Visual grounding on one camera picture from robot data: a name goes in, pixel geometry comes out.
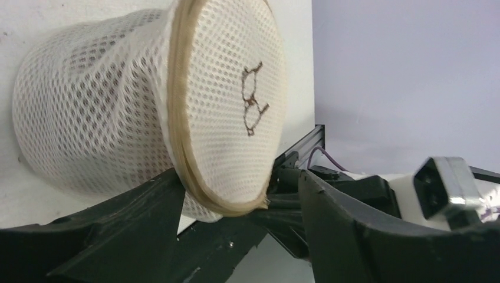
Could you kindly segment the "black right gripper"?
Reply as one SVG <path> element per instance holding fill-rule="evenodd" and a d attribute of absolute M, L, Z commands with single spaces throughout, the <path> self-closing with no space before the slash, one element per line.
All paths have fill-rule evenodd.
<path fill-rule="evenodd" d="M 388 215 L 401 218 L 395 192 L 382 177 L 362 176 L 355 180 L 346 172 L 322 166 L 314 166 L 310 172 L 340 192 Z M 309 260 L 298 197 L 300 173 L 300 169 L 296 168 L 280 168 L 274 173 L 275 181 L 269 187 L 269 234 L 294 258 Z"/>

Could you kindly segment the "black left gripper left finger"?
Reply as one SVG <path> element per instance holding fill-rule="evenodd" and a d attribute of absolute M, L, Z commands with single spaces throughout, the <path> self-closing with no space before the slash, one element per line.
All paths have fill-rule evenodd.
<path fill-rule="evenodd" d="M 173 169 L 46 225 L 1 230 L 2 282 L 167 282 L 185 189 Z"/>

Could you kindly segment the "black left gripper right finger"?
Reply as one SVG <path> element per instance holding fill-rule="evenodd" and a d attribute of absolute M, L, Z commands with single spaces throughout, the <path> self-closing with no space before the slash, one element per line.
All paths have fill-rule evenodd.
<path fill-rule="evenodd" d="M 498 282 L 499 223 L 441 231 L 406 222 L 303 170 L 302 219 L 316 282 Z"/>

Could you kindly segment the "white round mesh laundry bag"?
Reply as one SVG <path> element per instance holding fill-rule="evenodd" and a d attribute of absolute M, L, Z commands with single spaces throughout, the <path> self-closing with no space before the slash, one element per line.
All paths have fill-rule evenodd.
<path fill-rule="evenodd" d="M 287 99 L 267 1 L 172 1 L 62 29 L 15 80 L 12 118 L 34 172 L 83 199 L 174 169 L 203 222 L 268 206 Z"/>

